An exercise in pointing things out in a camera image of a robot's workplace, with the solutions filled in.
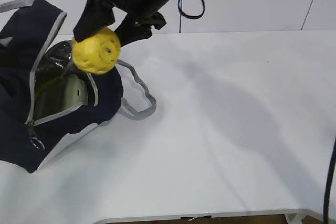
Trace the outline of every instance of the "gray zipper trim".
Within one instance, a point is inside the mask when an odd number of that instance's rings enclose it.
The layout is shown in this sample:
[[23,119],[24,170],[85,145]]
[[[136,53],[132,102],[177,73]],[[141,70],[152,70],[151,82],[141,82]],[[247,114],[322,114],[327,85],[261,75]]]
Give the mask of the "gray zipper trim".
[[92,77],[92,74],[90,73],[86,73],[90,82],[91,82],[91,86],[93,88],[93,92],[94,92],[94,105],[93,106],[97,106],[98,105],[98,101],[99,101],[99,97],[98,97],[98,88],[97,88],[97,85]]
[[74,106],[71,106],[70,108],[68,108],[66,110],[63,110],[63,111],[58,112],[56,114],[49,115],[49,116],[46,116],[45,118],[41,118],[39,120],[36,120],[34,122],[33,126],[38,126],[40,124],[43,124],[43,123],[46,123],[46,122],[50,122],[50,121],[52,121],[54,119],[61,118],[62,116],[65,116],[67,114],[72,113],[73,111],[78,110],[83,104],[84,104],[83,102],[79,102],[78,104],[76,104]]
[[66,18],[67,13],[62,12],[58,15],[58,17],[55,20],[55,23],[53,25],[53,27],[50,30],[50,33],[46,39],[46,41],[44,42],[41,51],[39,52],[34,65],[30,71],[29,74],[29,89],[30,89],[30,110],[29,110],[29,114],[26,120],[25,124],[28,124],[32,119],[33,119],[33,114],[34,114],[34,105],[35,105],[35,72],[37,69],[37,66],[39,64],[39,62],[42,59],[42,56],[45,54],[45,52],[47,51],[48,47],[50,46],[51,42],[54,40],[54,38],[56,37],[59,29],[61,28],[64,19]]

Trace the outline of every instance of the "backpack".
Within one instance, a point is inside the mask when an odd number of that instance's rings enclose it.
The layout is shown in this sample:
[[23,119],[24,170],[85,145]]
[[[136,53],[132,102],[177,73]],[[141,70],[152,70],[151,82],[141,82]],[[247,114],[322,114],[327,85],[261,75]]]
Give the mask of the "backpack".
[[[32,173],[69,144],[110,120],[120,106],[140,119],[154,113],[156,99],[135,69],[121,60],[118,64],[128,68],[144,88],[151,103],[146,110],[138,112],[123,98],[121,77],[114,67],[103,75],[74,69],[69,81],[86,87],[87,102],[75,100],[73,106],[51,115],[45,115],[46,110],[38,111],[39,98],[49,104],[45,108],[64,102],[48,96],[42,99],[39,89],[59,78],[71,58],[70,41],[62,41],[47,51],[66,13],[45,0],[12,1],[0,5],[0,13],[17,8],[0,32],[0,160]],[[58,93],[65,93],[60,83],[57,82]]]

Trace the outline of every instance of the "robotic arm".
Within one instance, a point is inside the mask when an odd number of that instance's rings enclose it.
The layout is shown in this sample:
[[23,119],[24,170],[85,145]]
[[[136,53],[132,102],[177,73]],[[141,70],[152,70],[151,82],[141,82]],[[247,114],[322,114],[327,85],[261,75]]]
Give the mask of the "robotic arm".
[[115,30],[121,46],[131,42],[148,39],[152,36],[151,28],[160,30],[166,21],[158,10],[169,0],[87,0],[85,9],[74,28],[76,41],[81,42],[101,28],[115,22],[113,8],[127,13],[125,19]]

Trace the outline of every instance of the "white table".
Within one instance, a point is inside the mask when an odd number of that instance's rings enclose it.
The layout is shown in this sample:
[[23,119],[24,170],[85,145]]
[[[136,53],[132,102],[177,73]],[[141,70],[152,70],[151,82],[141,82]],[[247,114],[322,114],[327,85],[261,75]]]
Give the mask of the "white table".
[[[336,31],[161,34],[121,58],[157,112],[143,121],[117,114],[32,175],[0,162],[0,223],[321,217],[336,135]],[[125,96],[144,108],[121,74]],[[333,190],[333,219],[335,205]]]

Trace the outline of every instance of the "zipper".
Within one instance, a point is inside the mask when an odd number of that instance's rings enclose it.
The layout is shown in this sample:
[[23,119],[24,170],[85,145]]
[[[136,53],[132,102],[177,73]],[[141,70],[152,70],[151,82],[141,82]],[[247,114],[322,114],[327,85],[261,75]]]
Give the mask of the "zipper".
[[83,102],[79,102],[78,104],[76,104],[76,105],[74,105],[74,106],[72,106],[72,107],[70,107],[66,110],[63,110],[59,113],[46,116],[45,118],[42,118],[42,119],[39,119],[39,120],[36,120],[36,121],[34,121],[34,120],[29,121],[26,124],[26,126],[27,126],[27,129],[28,129],[29,138],[30,138],[30,142],[32,143],[32,145],[35,148],[37,148],[41,151],[45,150],[45,146],[44,146],[43,142],[41,140],[39,140],[38,137],[37,137],[34,126],[38,126],[40,124],[55,120],[57,118],[61,118],[65,115],[68,115],[68,114],[78,110],[82,105],[83,105]]
[[27,129],[29,133],[29,139],[32,145],[40,151],[44,151],[46,148],[41,140],[38,139],[36,131],[34,129],[34,121],[27,124]]

